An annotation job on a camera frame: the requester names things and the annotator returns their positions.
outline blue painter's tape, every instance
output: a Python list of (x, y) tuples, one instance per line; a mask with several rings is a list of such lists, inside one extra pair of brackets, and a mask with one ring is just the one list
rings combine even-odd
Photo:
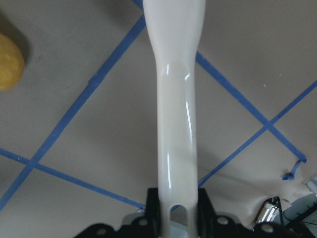
[(297, 98), (295, 98), (289, 105), (286, 106), (279, 114), (277, 114), (271, 123), (275, 124), (280, 120), (286, 113), (288, 113), (296, 104), (298, 104), (304, 97), (306, 97), (310, 92), (312, 92), (317, 87), (317, 80), (312, 83), (307, 89), (304, 90)]
[(14, 193), (19, 189), (19, 187), (28, 177), (32, 169), (33, 169), (32, 166), (26, 165), (21, 171), (21, 173), (18, 175), (18, 177), (13, 181), (9, 189), (5, 192), (5, 194), (0, 199), (0, 211), (5, 207), (8, 201), (14, 195)]
[[(286, 113), (288, 113), (294, 106), (296, 106), (302, 99), (304, 99), (310, 92), (312, 92), (317, 87), (317, 80), (310, 85), (304, 92), (302, 92), (297, 98), (295, 98), (289, 105), (287, 105), (279, 114), (277, 114), (270, 123), (276, 123), (280, 118), (282, 118)], [(201, 187), (207, 182), (214, 174), (226, 166), (230, 161), (232, 161), (241, 151), (247, 148), (253, 141), (255, 141), (259, 136), (261, 136), (267, 128), (262, 127), (257, 133), (255, 133), (250, 139), (248, 139), (243, 145), (241, 145), (237, 150), (235, 150), (231, 155), (229, 155), (224, 161), (217, 165), (213, 170), (211, 170), (204, 178), (198, 183), (198, 187)], [(300, 163), (297, 163), (292, 172), (284, 175), (283, 179), (292, 179), (295, 176), (295, 172), (298, 169)]]
[(274, 125), (269, 122), (263, 114), (252, 105), (252, 103), (244, 97), (205, 57), (197, 52), (197, 63), (205, 69), (221, 86), (223, 86), (239, 103), (244, 106), (256, 119), (258, 119), (264, 127), (266, 127), (280, 142), (282, 142), (292, 153), (294, 153), (301, 161), (305, 162), (305, 155), (300, 152), (282, 133), (280, 133)]
[(139, 9), (143, 10), (143, 1), (142, 0), (132, 0)]
[(87, 99), (92, 95), (95, 89), (101, 84), (106, 74), (112, 69), (115, 63), (121, 58), (133, 41), (138, 37), (141, 31), (145, 27), (144, 15), (142, 15), (138, 21), (134, 24), (128, 34), (123, 38), (120, 44), (115, 48), (113, 53), (109, 56), (106, 62), (99, 68), (97, 73), (90, 79), (87, 87), (75, 100), (72, 106), (68, 109), (66, 114), (62, 117), (59, 123), (56, 125), (54, 130), (50, 133), (45, 142), (41, 145), (38, 151), (34, 154), (32, 159), (24, 167), (19, 176), (15, 179), (9, 189), (5, 192), (3, 197), (0, 199), (0, 210), (6, 205), (9, 199), (18, 190), (20, 185), (25, 181), (28, 175), (31, 173), (33, 168), (38, 164), (46, 152), (53, 146), (58, 137), (61, 135), (63, 130), (77, 114), (80, 108), (84, 105)]
[[(8, 159), (12, 159), (14, 161), (17, 161), (17, 162), (20, 162), (20, 163), (23, 163), (23, 164), (27, 164), (30, 160), (22, 157), (22, 156), (19, 156), (19, 155), (16, 155), (12, 152), (9, 152), (7, 150), (4, 150), (4, 149), (1, 149), (0, 148), (0, 155), (4, 156), (4, 157), (7, 157)], [(132, 206), (135, 206), (137, 208), (140, 208), (140, 209), (144, 209), (145, 206), (141, 203), (138, 203), (138, 202), (135, 202), (135, 201), (132, 201), (131, 199), (127, 199), (125, 197), (122, 197), (120, 195), (117, 195), (113, 192), (110, 192), (110, 191), (107, 191), (105, 189), (102, 189), (102, 188), (99, 188), (97, 186), (94, 186), (92, 184), (89, 184), (87, 182), (84, 182), (84, 181), (81, 181), (77, 178), (74, 178), (72, 176), (69, 176), (67, 174), (64, 174), (62, 172), (59, 172), (57, 170), (54, 170), (54, 169), (51, 169), (49, 167), (46, 167), (44, 165), (41, 165), (41, 164), (37, 164), (35, 166), (36, 169), (44, 172), (44, 173), (47, 173), (49, 175), (52, 175), (52, 176), (55, 176), (55, 177), (58, 177), (60, 179), (63, 179), (63, 180), (66, 180), (68, 182), (71, 182), (71, 183), (74, 183), (76, 185), (79, 185), (81, 187), (84, 187), (86, 189), (89, 189), (91, 191), (94, 191), (94, 192), (97, 192), (97, 193), (100, 193), (102, 195), (105, 195), (105, 196), (108, 196), (110, 198), (113, 198), (115, 200), (118, 200), (118, 201), (121, 201), (121, 202), (124, 202), (126, 204), (129, 204), (129, 205), (132, 205)]]
[(0, 155), (7, 157), (8, 159), (12, 159), (16, 162), (22, 163), (22, 164), (27, 164), (29, 162), (28, 159), (26, 159), (22, 156), (16, 155), (16, 154), (9, 152), (7, 150), (4, 150), (2, 148), (0, 148)]
[(98, 86), (106, 76), (106, 74), (112, 69), (112, 67), (117, 63), (125, 51), (130, 47), (133, 41), (145, 28), (145, 18), (142, 15), (139, 20), (134, 24), (128, 34), (120, 42), (120, 44), (115, 48), (112, 54), (109, 56), (107, 61), (101, 66), (98, 72), (89, 80), (89, 84)]
[(216, 174), (219, 170), (221, 170), (228, 163), (230, 163), (230, 161), (232, 161), (241, 151), (247, 148), (253, 141), (255, 141), (265, 131), (266, 131), (265, 127), (262, 127), (260, 130), (258, 130), (258, 132), (255, 133), (253, 136), (251, 136), (246, 142), (244, 142), (243, 145), (241, 145), (231, 155), (229, 155), (224, 161), (222, 161), (213, 170), (211, 170), (208, 174), (206, 174), (205, 177), (198, 183), (198, 187), (203, 186), (204, 183), (206, 183), (208, 179), (210, 179), (214, 174)]
[(176, 205), (176, 206), (173, 206), (172, 208), (171, 208), (171, 210), (170, 210), (170, 212), (174, 212), (177, 208), (179, 208), (180, 207), (180, 205)]
[(38, 169), (38, 170), (40, 170), (40, 171), (42, 171), (42, 172), (45, 172), (45, 173), (47, 173), (47, 174), (53, 175), (53, 176), (58, 177), (58, 178), (60, 178), (60, 179), (66, 180), (66, 181), (68, 181), (68, 182), (71, 182), (71, 183), (74, 183), (74, 184), (79, 185), (79, 186), (81, 186), (81, 187), (84, 187), (84, 188), (86, 188), (86, 189), (89, 189), (89, 190), (91, 190), (91, 191), (94, 191), (94, 192), (100, 193), (100, 194), (102, 194), (102, 195), (108, 196), (108, 197), (113, 198), (113, 199), (115, 199), (115, 200), (118, 200), (118, 201), (120, 201), (120, 202), (124, 202), (124, 203), (126, 203), (126, 204), (129, 204), (129, 205), (131, 205), (131, 206), (137, 207), (137, 208), (139, 208), (139, 209), (144, 209), (144, 208), (145, 208), (145, 206), (144, 206), (143, 204), (141, 204), (141, 203), (138, 203), (138, 202), (135, 202), (135, 201), (133, 201), (133, 200), (131, 200), (131, 199), (122, 197), (122, 196), (120, 196), (120, 195), (118, 195), (118, 194), (115, 194), (115, 193), (110, 192), (110, 191), (108, 191), (108, 190), (105, 190), (105, 189), (103, 189), (103, 188), (94, 186), (94, 185), (92, 185), (92, 184), (90, 184), (90, 183), (84, 182), (84, 181), (82, 181), (82, 180), (80, 180), (80, 179), (74, 178), (74, 177), (72, 177), (72, 176), (69, 176), (69, 175), (64, 174), (64, 173), (62, 173), (62, 172), (60, 172), (60, 171), (51, 169), (51, 168), (46, 167), (46, 166), (44, 166), (44, 165), (37, 164), (37, 165), (35, 166), (35, 168)]
[(302, 161), (300, 161), (300, 160), (297, 161), (296, 164), (294, 165), (292, 171), (289, 172), (289, 173), (286, 173), (286, 174), (283, 176), (283, 180), (294, 180), (296, 170), (299, 168), (301, 162), (302, 162)]

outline bolt hole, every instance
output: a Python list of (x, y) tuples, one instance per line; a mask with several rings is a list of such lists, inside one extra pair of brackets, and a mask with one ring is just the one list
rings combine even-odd
[(217, 222), (224, 226), (229, 224), (229, 220), (226, 217), (218, 217)]
[(106, 230), (105, 228), (100, 228), (100, 229), (98, 229), (97, 232), (96, 232), (96, 234), (97, 234), (98, 236), (103, 236), (103, 235), (105, 235), (106, 233), (107, 233), (107, 230)]

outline yellow sponge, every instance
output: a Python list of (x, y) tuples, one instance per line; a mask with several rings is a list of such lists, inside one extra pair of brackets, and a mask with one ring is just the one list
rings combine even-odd
[(24, 71), (24, 60), (19, 48), (0, 33), (0, 91), (14, 87)]

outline metal part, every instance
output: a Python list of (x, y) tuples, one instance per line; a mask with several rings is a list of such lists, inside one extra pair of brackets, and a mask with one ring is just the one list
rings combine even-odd
[(270, 202), (265, 202), (261, 211), (259, 212), (259, 215), (257, 216), (255, 224), (261, 223), (261, 222), (271, 222), (274, 220), (274, 218), (278, 214), (279, 214), (278, 206)]
[(229, 224), (228, 219), (225, 217), (218, 217), (217, 222), (221, 225), (228, 225)]

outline black cable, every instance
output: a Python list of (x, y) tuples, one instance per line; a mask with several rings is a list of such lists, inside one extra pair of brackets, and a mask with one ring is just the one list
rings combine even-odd
[(279, 210), (279, 219), (281, 221), (281, 225), (284, 226), (284, 219), (283, 219), (283, 211), (282, 211), (282, 205), (281, 205), (281, 200), (279, 199), (279, 197), (276, 197), (277, 200), (277, 206), (278, 206), (278, 210)]

